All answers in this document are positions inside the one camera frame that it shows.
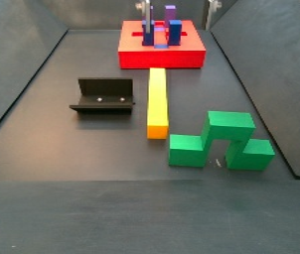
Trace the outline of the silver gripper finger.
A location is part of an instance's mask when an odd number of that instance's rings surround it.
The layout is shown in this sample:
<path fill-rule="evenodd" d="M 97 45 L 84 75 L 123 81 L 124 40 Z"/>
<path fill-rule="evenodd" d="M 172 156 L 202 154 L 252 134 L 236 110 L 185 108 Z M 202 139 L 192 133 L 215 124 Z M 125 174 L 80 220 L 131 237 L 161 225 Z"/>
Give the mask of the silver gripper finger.
<path fill-rule="evenodd" d="M 212 26 L 214 16 L 219 9 L 223 7 L 222 0 L 208 0 L 208 18 L 207 18 L 207 29 Z"/>
<path fill-rule="evenodd" d="M 147 33 L 151 33 L 151 25 L 152 25 L 152 1 L 141 0 L 136 4 L 136 8 L 143 12 L 143 17 L 147 24 Z"/>

